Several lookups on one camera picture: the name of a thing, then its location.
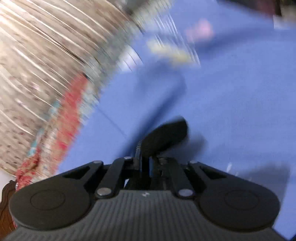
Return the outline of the black pants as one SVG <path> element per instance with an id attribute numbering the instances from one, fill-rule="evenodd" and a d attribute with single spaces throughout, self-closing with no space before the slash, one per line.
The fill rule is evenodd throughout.
<path id="1" fill-rule="evenodd" d="M 141 171 L 149 171 L 150 158 L 179 145 L 188 136 L 188 124 L 184 118 L 164 123 L 151 131 L 138 142 L 135 157 L 139 160 Z"/>

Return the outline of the red floral blanket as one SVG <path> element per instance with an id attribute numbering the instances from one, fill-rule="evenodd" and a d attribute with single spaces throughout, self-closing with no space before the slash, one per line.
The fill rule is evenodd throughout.
<path id="1" fill-rule="evenodd" d="M 80 129 L 98 104 L 98 88 L 78 75 L 61 101 L 55 102 L 49 122 L 41 128 L 29 154 L 16 172 L 16 190 L 55 176 Z"/>

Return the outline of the blue patterned bedsheet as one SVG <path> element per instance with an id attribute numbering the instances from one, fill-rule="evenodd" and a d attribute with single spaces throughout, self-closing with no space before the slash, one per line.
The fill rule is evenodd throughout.
<path id="1" fill-rule="evenodd" d="M 295 23 L 217 1 L 176 1 L 138 35 L 58 172 L 135 152 L 182 116 L 168 152 L 271 189 L 275 229 L 295 234 Z"/>

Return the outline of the dark wooden headboard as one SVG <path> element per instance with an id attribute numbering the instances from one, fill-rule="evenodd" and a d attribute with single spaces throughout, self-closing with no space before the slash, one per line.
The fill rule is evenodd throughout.
<path id="1" fill-rule="evenodd" d="M 4 238 L 13 232 L 16 227 L 9 211 L 9 201 L 16 191 L 16 181 L 10 180 L 1 191 L 0 204 L 0 239 Z"/>

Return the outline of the beige dotted curtain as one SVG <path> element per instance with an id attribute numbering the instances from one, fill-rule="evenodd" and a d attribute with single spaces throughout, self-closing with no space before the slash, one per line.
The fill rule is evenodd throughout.
<path id="1" fill-rule="evenodd" d="M 1 168 L 15 175 L 79 72 L 99 78 L 170 1 L 1 1 Z"/>

